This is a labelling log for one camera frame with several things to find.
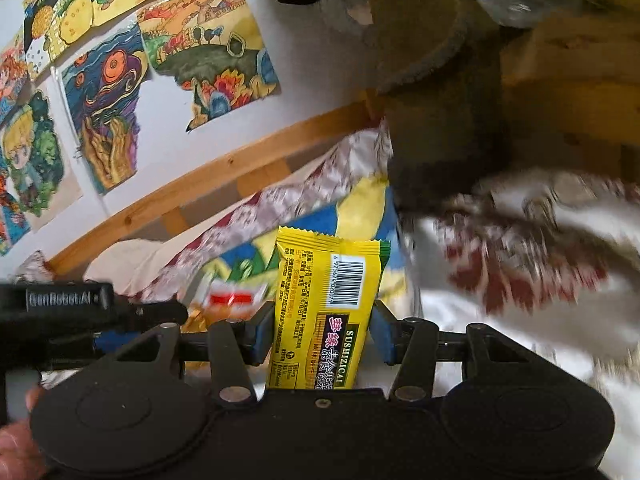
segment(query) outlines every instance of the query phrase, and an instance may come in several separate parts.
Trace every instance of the brown plush fabric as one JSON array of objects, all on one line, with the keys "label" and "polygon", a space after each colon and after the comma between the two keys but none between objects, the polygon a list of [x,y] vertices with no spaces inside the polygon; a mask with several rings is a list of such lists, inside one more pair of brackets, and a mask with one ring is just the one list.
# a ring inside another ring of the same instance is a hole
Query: brown plush fabric
[{"label": "brown plush fabric", "polygon": [[401,208],[425,210],[507,162],[499,27],[475,0],[370,0]]},{"label": "brown plush fabric", "polygon": [[443,66],[465,41],[459,0],[370,0],[379,81],[386,92]]}]

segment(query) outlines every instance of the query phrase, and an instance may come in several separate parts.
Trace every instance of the wooden bed frame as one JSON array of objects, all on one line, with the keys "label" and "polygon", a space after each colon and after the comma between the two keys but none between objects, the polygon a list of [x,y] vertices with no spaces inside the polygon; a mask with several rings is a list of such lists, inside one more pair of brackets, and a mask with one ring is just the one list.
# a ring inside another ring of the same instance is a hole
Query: wooden bed frame
[{"label": "wooden bed frame", "polygon": [[180,211],[182,206],[233,181],[241,197],[251,196],[290,174],[287,157],[375,126],[381,117],[379,99],[373,90],[366,90],[361,101],[288,126],[162,186],[83,235],[49,263],[64,276],[156,219],[176,236],[192,227]]}]

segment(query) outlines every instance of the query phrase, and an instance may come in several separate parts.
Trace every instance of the bolt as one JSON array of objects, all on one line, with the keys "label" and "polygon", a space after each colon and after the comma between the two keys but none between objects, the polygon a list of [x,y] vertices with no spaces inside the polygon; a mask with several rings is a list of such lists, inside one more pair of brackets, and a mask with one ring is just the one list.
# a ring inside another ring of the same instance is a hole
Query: bolt
[{"label": "bolt", "polygon": [[420,386],[400,386],[394,395],[396,399],[404,400],[404,402],[417,402],[423,400],[427,393]]},{"label": "bolt", "polygon": [[244,386],[227,386],[220,390],[219,395],[226,402],[243,402],[251,397],[251,391]]}]

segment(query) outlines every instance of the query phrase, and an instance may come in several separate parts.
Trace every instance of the yellow snack package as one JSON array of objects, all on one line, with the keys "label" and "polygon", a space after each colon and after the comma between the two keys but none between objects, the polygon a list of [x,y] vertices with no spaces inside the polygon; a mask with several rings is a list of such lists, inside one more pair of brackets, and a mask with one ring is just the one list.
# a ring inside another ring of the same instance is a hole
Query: yellow snack package
[{"label": "yellow snack package", "polygon": [[351,388],[389,242],[281,227],[276,248],[269,387]]}]

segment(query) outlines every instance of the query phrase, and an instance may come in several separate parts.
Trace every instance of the finger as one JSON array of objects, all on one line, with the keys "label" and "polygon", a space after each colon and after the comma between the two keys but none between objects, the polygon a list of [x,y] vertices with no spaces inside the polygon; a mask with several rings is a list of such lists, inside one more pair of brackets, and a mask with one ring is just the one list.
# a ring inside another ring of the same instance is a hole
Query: finger
[{"label": "finger", "polygon": [[21,457],[7,453],[0,456],[0,480],[37,480],[47,472],[40,457]]},{"label": "finger", "polygon": [[46,390],[42,386],[38,385],[27,392],[26,396],[24,397],[24,400],[27,403],[27,410],[29,410],[30,413],[33,407],[36,405],[36,402],[38,402],[38,399],[40,398],[40,396],[45,391]]},{"label": "finger", "polygon": [[31,437],[29,421],[9,424],[0,430],[0,453],[15,453],[21,456],[36,454],[37,448]]}]

